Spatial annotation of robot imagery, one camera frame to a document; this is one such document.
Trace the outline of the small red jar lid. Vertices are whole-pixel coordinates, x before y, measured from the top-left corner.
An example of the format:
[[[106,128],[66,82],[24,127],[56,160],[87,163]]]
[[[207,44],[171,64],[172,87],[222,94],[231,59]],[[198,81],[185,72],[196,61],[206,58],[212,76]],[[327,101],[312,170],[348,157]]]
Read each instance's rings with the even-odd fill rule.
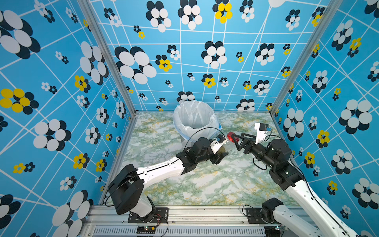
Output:
[[[229,132],[227,134],[227,137],[234,144],[237,144],[239,142],[239,137],[234,132]]]

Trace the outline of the clear jar of mung beans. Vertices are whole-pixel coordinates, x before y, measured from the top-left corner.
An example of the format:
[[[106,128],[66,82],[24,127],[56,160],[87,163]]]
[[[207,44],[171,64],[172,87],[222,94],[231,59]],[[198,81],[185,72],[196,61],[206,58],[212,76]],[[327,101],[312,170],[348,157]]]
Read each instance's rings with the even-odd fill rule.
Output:
[[[226,142],[220,147],[217,154],[221,155],[223,153],[228,153],[228,152],[229,152],[229,142]]]

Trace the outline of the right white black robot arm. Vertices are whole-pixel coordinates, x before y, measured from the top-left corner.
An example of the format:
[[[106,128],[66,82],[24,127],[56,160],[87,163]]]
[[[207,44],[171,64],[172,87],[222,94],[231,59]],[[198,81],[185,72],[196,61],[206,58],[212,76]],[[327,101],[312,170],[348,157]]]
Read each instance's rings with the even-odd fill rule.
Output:
[[[266,222],[277,222],[299,237],[357,237],[358,234],[344,223],[313,191],[304,174],[290,163],[292,154],[283,139],[273,139],[268,146],[258,143],[257,136],[229,133],[239,151],[252,154],[269,169],[272,180],[289,194],[314,222],[310,224],[294,214],[277,198],[262,205]]]

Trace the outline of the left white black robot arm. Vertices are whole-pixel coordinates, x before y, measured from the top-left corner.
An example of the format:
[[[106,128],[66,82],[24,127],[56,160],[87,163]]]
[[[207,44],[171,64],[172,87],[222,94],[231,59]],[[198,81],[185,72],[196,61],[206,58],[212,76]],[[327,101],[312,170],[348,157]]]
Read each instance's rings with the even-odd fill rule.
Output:
[[[126,165],[108,187],[116,213],[134,214],[144,223],[152,221],[159,214],[153,201],[143,192],[165,179],[195,170],[202,162],[210,161],[218,165],[228,155],[227,152],[220,152],[227,141],[223,135],[211,140],[201,137],[191,147],[165,162],[139,168],[132,164]]]

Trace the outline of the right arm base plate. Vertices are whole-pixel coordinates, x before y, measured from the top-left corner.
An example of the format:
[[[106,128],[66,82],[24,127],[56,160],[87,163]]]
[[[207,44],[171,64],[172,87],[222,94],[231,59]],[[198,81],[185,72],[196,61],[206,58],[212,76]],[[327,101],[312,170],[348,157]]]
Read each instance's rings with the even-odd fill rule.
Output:
[[[263,219],[263,214],[261,208],[248,207],[243,210],[243,213],[246,215],[249,224],[272,224],[272,225],[281,225],[276,221],[266,221]]]

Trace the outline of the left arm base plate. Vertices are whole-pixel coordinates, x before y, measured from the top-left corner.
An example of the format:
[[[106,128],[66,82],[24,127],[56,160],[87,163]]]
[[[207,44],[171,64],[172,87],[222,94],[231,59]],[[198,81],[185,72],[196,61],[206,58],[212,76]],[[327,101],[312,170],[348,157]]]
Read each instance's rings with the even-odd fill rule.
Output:
[[[167,218],[169,214],[169,208],[168,207],[156,207],[151,211],[147,216],[141,217],[137,213],[130,212],[128,223],[132,224],[142,224],[142,223],[167,223]]]

